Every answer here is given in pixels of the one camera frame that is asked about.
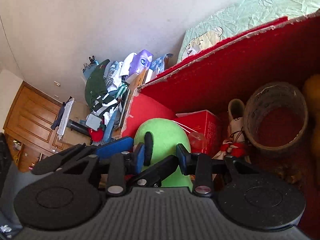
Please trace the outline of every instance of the green stuffed toy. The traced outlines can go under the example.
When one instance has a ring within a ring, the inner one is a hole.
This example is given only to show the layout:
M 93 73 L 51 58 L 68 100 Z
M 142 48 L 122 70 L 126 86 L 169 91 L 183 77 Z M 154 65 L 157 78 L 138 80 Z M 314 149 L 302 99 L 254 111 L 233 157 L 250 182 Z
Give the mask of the green stuffed toy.
M 140 142 L 145 143 L 147 132 L 151 133 L 153 139 L 151 165 L 169 155 L 175 155 L 178 143 L 182 143 L 189 152 L 191 150 L 185 131 L 171 120 L 154 118 L 144 122 L 134 137 L 134 145 Z M 181 174 L 180 167 L 178 167 L 173 174 L 162 181 L 162 187 L 189 187 L 192 190 L 192 182 L 189 176 Z

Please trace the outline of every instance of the gray ribbed surface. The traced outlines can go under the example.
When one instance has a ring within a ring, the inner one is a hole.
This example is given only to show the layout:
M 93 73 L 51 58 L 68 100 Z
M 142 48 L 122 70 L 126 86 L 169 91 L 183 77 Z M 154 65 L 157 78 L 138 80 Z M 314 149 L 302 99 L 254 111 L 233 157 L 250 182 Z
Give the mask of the gray ribbed surface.
M 190 194 L 188 188 L 134 188 L 107 201 L 89 222 L 70 230 L 23 229 L 15 240 L 272 240 L 308 239 L 297 228 L 263 233 L 241 228 L 223 217 L 213 201 Z

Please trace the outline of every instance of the light green bedsheet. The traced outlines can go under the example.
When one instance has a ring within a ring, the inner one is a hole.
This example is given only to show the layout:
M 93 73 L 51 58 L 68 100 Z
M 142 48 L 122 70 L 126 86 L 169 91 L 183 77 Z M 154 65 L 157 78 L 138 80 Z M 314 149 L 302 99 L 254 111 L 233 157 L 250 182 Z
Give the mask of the light green bedsheet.
M 241 0 L 189 28 L 182 42 L 178 62 L 192 39 L 216 27 L 223 29 L 223 40 L 280 17 L 292 19 L 313 13 L 319 8 L 320 0 Z

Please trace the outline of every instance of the yellow plush toy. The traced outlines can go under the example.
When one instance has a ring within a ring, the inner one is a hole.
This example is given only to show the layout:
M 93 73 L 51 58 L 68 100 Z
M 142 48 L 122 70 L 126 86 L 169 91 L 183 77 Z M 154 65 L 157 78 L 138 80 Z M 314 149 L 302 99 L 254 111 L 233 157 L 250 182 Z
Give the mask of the yellow plush toy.
M 316 159 L 316 182 L 320 187 L 320 75 L 316 74 L 306 80 L 303 86 L 309 113 L 316 121 L 311 137 L 311 153 Z

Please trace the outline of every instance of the red box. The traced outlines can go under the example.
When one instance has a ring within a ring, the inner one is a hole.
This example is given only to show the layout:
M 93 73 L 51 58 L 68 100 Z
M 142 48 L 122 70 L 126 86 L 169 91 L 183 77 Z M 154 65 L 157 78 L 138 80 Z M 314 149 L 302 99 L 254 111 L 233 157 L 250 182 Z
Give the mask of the red box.
M 204 149 L 191 147 L 191 152 L 205 153 L 211 157 L 219 151 L 221 141 L 221 121 L 208 110 L 198 111 L 187 114 L 177 114 L 178 118 L 174 121 L 181 123 L 196 132 L 202 133 L 208 140 L 208 145 Z

